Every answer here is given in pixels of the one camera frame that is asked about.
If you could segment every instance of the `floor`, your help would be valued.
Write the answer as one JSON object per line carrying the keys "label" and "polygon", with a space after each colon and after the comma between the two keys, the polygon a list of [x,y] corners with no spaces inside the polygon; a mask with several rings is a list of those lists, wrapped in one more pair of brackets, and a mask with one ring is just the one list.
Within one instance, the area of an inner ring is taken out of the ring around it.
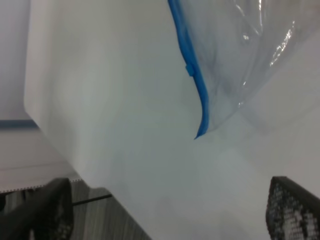
{"label": "floor", "polygon": [[[105,189],[90,189],[82,181],[71,185],[73,202],[109,194]],[[4,213],[23,202],[21,192],[11,193],[6,202]],[[113,197],[74,206],[73,214],[71,240],[151,240]]]}

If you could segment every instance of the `black cable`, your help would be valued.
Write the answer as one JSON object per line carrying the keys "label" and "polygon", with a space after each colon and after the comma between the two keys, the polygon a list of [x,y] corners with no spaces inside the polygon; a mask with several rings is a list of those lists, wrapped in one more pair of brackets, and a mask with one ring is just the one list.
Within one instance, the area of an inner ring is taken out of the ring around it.
{"label": "black cable", "polygon": [[102,199],[108,199],[108,198],[112,198],[112,195],[108,194],[108,195],[103,195],[103,196],[90,198],[90,199],[83,200],[83,201],[76,201],[76,202],[72,203],[72,206],[78,206],[78,205],[81,205],[81,204],[87,204],[87,203],[91,203],[91,202],[102,200]]}

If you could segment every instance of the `plastic wrap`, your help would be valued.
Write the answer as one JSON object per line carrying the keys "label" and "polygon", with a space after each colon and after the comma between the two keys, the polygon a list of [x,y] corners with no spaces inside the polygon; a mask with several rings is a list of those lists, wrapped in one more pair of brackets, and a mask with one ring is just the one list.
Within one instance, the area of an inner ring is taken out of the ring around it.
{"label": "plastic wrap", "polygon": [[320,26],[319,0],[168,2],[201,100],[197,137],[232,116]]}

